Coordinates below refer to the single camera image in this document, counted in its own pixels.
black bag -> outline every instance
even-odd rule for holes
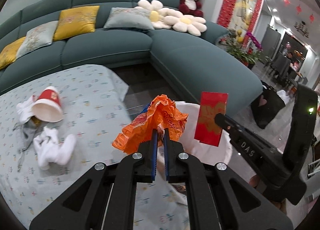
[[[263,93],[251,103],[251,110],[258,127],[265,129],[285,104],[273,87],[264,81],[261,82],[267,89],[263,88]]]

flower-shaped pillow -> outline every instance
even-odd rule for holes
[[[167,25],[172,25],[175,31],[188,32],[194,36],[201,36],[201,33],[207,30],[204,18],[183,15],[180,11],[174,9],[167,10],[167,16],[163,18],[163,22]]]
[[[167,15],[169,8],[164,8],[163,4],[158,0],[139,0],[138,6],[135,8],[143,8],[150,10],[149,19],[155,29],[171,29],[171,25],[165,24],[162,20]]]

red and white paper cup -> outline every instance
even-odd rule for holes
[[[59,122],[63,119],[63,112],[59,92],[55,87],[47,87],[32,106],[36,118],[45,122]]]

crumpled orange plastic bag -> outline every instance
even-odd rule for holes
[[[126,154],[135,153],[140,143],[151,140],[153,129],[164,134],[165,128],[169,129],[170,139],[178,141],[184,132],[187,117],[188,114],[181,113],[175,102],[166,95],[157,96],[146,113],[138,115],[122,129],[112,146]]]

red lantern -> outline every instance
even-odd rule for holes
[[[315,20],[315,17],[313,16],[313,14],[310,15],[309,19],[310,19],[311,24],[312,24],[312,22]]]
[[[287,7],[288,5],[290,5],[290,1],[289,0],[284,0],[284,5]]]
[[[298,14],[300,14],[300,13],[302,12],[302,9],[301,9],[301,6],[300,6],[300,5],[298,5],[298,6],[296,7],[296,9],[297,9],[297,13],[298,13]]]

